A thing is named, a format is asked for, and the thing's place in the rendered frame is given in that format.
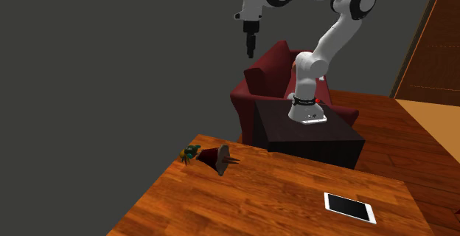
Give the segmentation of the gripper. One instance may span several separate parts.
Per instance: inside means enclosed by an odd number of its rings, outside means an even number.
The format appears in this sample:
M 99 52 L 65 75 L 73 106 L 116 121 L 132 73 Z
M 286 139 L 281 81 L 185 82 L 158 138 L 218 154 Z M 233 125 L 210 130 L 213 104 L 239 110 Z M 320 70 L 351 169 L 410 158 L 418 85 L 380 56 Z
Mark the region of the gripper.
M 256 34 L 259 32 L 259 21 L 244 21 L 243 32 L 246 34 L 247 56 L 254 57 L 254 48 L 256 44 Z

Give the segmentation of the dark robot stand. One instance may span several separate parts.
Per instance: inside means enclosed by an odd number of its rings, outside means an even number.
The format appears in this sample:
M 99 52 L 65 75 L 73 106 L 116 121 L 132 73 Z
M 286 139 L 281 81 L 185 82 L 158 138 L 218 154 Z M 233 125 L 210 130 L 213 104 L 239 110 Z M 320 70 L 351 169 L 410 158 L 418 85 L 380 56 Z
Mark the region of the dark robot stand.
M 254 106 L 252 145 L 269 152 L 354 169 L 365 139 L 327 105 L 326 122 L 305 125 L 288 117 L 291 103 L 260 100 Z

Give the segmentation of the dark red cone figure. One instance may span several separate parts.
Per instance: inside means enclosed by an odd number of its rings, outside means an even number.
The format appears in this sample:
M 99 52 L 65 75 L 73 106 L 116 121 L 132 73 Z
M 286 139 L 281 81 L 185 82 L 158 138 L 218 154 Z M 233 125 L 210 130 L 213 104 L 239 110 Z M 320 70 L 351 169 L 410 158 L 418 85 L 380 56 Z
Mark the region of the dark red cone figure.
M 179 153 L 179 158 L 185 165 L 188 165 L 191 159 L 203 162 L 219 176 L 224 175 L 230 164 L 238 164 L 240 161 L 231 157 L 228 145 L 208 149 L 202 149 L 200 145 L 188 145 Z

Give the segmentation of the brown wooden door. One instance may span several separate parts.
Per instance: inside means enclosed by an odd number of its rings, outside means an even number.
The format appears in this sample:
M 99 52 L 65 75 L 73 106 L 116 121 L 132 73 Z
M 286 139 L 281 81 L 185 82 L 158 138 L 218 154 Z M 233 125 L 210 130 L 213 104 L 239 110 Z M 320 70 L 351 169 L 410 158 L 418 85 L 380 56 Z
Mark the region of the brown wooden door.
M 429 0 L 390 97 L 460 106 L 460 0 Z

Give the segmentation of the white tablet with black screen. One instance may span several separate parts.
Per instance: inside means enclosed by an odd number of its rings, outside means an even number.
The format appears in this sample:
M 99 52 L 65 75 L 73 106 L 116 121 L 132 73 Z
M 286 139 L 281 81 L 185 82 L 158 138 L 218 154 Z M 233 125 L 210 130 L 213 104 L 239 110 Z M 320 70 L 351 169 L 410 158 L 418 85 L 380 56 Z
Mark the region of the white tablet with black screen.
M 325 192 L 324 206 L 325 209 L 331 212 L 336 212 L 367 223 L 377 223 L 372 206 L 368 203 Z

